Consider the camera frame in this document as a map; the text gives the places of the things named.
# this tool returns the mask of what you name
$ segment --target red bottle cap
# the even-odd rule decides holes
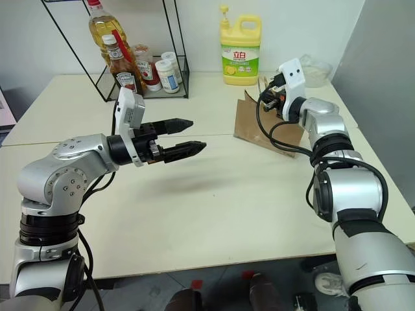
[[[99,2],[99,0],[88,0],[88,4],[93,6],[93,5],[100,5],[101,2]]]

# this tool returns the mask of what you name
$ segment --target dish soap bottle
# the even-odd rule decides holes
[[[259,46],[262,23],[259,16],[241,15],[230,27],[226,13],[228,6],[221,5],[223,20],[220,22],[220,44],[222,45],[222,70],[226,84],[250,86],[258,80]],[[247,28],[245,22],[255,23]]]

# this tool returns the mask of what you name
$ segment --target brown paper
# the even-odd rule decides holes
[[[258,146],[294,157],[295,153],[282,151],[272,146],[269,139],[267,139],[261,132],[256,119],[256,104],[256,101],[245,91],[245,100],[238,100],[235,118],[235,131],[233,135],[244,139],[245,141],[257,144]],[[271,127],[275,124],[283,121],[276,116],[275,110],[265,112],[262,105],[259,110],[259,116],[261,118],[262,125],[267,132],[269,132]],[[277,128],[274,131],[273,137],[277,138],[279,141],[283,141],[284,143],[298,146],[302,135],[302,128],[296,124],[290,124]]]

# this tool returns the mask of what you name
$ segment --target wire rack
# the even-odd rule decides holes
[[[58,29],[59,33],[64,38],[65,42],[67,43],[68,47],[70,48],[71,52],[74,54],[75,58],[79,62],[82,69],[87,74],[88,78],[91,80],[91,83],[95,87],[95,89],[98,91],[99,95],[102,97],[104,101],[111,101],[116,100],[119,94],[119,87],[115,83],[115,79],[110,73],[110,70],[108,66],[105,66],[102,70],[102,73],[99,75],[98,78],[95,77],[94,74],[89,72],[85,66],[85,63],[81,60],[81,57],[77,54],[75,51],[73,44],[68,39],[68,36],[65,35],[64,31],[62,30],[62,27],[57,22],[55,16],[53,15],[51,8],[49,6],[51,5],[59,5],[59,2],[66,2],[66,1],[73,1],[73,2],[79,2],[80,5],[83,5],[85,7],[86,13],[90,15],[90,12],[88,10],[88,6],[86,4],[86,0],[40,0],[43,7],[46,9],[48,15],[51,17],[53,23],[55,24],[56,28]],[[169,17],[167,7],[166,7],[166,1],[172,1],[174,5],[174,17],[177,19],[176,26],[178,29],[172,29],[172,23],[171,18]],[[180,73],[182,75],[183,82],[180,84],[180,90],[176,93],[170,94],[164,92],[163,88],[159,91],[149,91],[148,89],[145,90],[143,97],[144,98],[188,98],[189,97],[189,77],[190,77],[190,70],[189,70],[189,64],[187,62],[187,56],[186,51],[184,47],[184,41],[183,41],[183,35],[182,35],[182,28],[180,26],[180,19],[178,15],[178,9],[176,0],[162,0],[163,2],[163,9],[165,13],[165,17],[167,20],[167,25],[169,27],[169,34],[172,42],[172,47],[174,49],[174,53],[177,55],[177,61],[180,68]],[[172,32],[175,31],[175,33],[178,33],[180,35],[180,39],[177,40],[174,38]],[[177,53],[177,46],[181,46],[183,53],[178,54]],[[157,62],[159,59],[161,59],[160,55],[153,57],[154,61]]]

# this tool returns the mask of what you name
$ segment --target plastic bag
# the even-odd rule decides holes
[[[322,87],[333,70],[330,64],[315,60],[308,54],[300,58],[300,63],[303,67],[306,87]]]

